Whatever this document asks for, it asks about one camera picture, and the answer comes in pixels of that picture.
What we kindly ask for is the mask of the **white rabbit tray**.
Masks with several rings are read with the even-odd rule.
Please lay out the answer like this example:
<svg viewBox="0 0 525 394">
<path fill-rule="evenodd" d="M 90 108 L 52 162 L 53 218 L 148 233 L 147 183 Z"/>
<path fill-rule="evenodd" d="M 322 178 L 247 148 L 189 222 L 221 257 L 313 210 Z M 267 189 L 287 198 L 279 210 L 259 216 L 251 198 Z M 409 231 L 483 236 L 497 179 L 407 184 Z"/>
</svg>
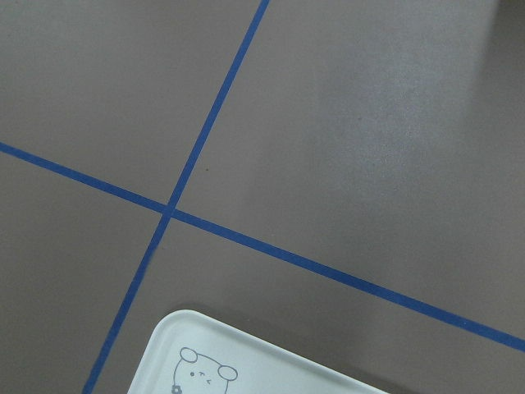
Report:
<svg viewBox="0 0 525 394">
<path fill-rule="evenodd" d="M 377 388 L 199 312 L 154 328 L 130 393 L 376 393 Z"/>
</svg>

